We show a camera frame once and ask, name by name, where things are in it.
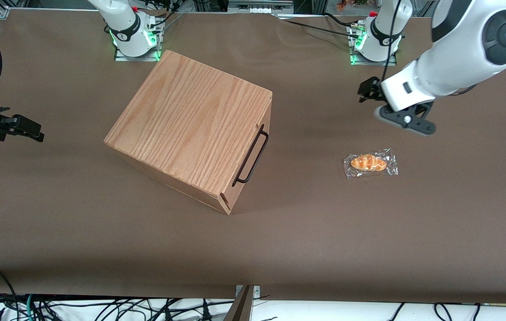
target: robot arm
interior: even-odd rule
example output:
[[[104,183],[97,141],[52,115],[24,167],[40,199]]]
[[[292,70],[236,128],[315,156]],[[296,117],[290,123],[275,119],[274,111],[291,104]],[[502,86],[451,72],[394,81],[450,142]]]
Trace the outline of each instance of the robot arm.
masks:
[[[134,12],[127,0],[88,0],[98,9],[110,33],[116,47],[129,57],[138,57],[155,47],[148,34],[155,29],[149,26],[155,25],[155,17],[144,12]]]
[[[412,9],[410,0],[384,1],[377,16],[369,16],[364,20],[365,36],[355,49],[370,61],[385,61],[388,50],[390,50],[390,55],[398,50],[402,30],[412,16]]]
[[[425,119],[434,100],[506,69],[506,0],[441,0],[432,41],[432,48],[402,71],[381,83],[369,79],[359,90],[364,99],[388,103],[376,114],[381,120],[427,135],[435,132]]]

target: box handle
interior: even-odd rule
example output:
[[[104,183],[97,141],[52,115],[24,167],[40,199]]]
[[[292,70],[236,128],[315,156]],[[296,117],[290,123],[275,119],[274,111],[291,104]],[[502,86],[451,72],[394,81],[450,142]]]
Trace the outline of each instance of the box handle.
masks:
[[[259,158],[261,157],[261,154],[263,154],[263,150],[265,149],[265,146],[267,145],[267,142],[269,141],[269,134],[267,134],[267,132],[263,131],[264,127],[265,127],[265,124],[262,124],[261,128],[259,128],[259,132],[257,133],[257,136],[255,136],[255,139],[253,140],[253,144],[251,144],[251,147],[249,148],[247,155],[245,155],[245,159],[243,160],[243,163],[241,164],[241,168],[237,172],[237,176],[235,177],[235,180],[233,181],[233,184],[231,185],[231,187],[234,187],[237,182],[245,184],[249,181],[249,179],[251,179],[251,174],[253,174],[253,171],[255,170],[255,166],[257,166],[257,162],[259,162]],[[259,140],[259,136],[261,136],[261,135],[265,136],[265,141],[263,142],[263,146],[261,146],[261,150],[259,151],[257,158],[255,159],[255,163],[253,163],[253,166],[251,166],[251,170],[249,171],[249,174],[247,174],[247,177],[245,177],[245,179],[240,179],[239,176],[241,176],[241,172],[243,171],[243,168],[245,167],[245,164],[247,163],[249,156],[251,156],[251,152],[253,152],[253,148],[255,147],[255,144],[257,144],[257,140]]]

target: packaged bread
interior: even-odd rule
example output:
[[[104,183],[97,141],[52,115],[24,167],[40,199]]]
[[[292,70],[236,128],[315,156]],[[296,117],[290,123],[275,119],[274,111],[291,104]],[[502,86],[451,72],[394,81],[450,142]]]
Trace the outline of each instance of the packaged bread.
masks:
[[[361,171],[383,171],[388,163],[372,154],[365,154],[351,160],[351,166]]]

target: metal bracket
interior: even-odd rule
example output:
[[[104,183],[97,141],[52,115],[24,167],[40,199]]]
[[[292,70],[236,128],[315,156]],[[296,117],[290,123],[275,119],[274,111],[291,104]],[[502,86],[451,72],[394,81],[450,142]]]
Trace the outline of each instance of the metal bracket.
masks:
[[[239,291],[243,286],[235,286],[235,297],[239,295]],[[253,299],[259,299],[261,297],[261,286],[253,286]]]
[[[255,286],[242,286],[238,291],[239,295],[227,311],[223,321],[249,321],[251,319],[251,309],[253,309],[253,297],[255,296]]]

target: brown table surface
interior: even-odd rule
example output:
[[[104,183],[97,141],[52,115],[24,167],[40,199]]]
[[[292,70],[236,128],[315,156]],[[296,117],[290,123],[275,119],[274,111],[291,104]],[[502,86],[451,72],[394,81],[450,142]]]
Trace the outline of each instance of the brown table surface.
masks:
[[[410,20],[399,68],[430,47],[429,26]],[[0,21],[0,105],[45,133],[0,142],[0,269],[17,292],[231,297],[260,284],[273,299],[506,302],[506,71],[438,100],[437,133],[420,137],[357,102],[381,68],[351,66],[345,38],[263,14],[182,16],[165,49],[274,93],[270,143],[227,217],[103,144],[153,67],[114,62],[103,27],[97,12]],[[348,153],[381,148],[399,176],[346,179]]]

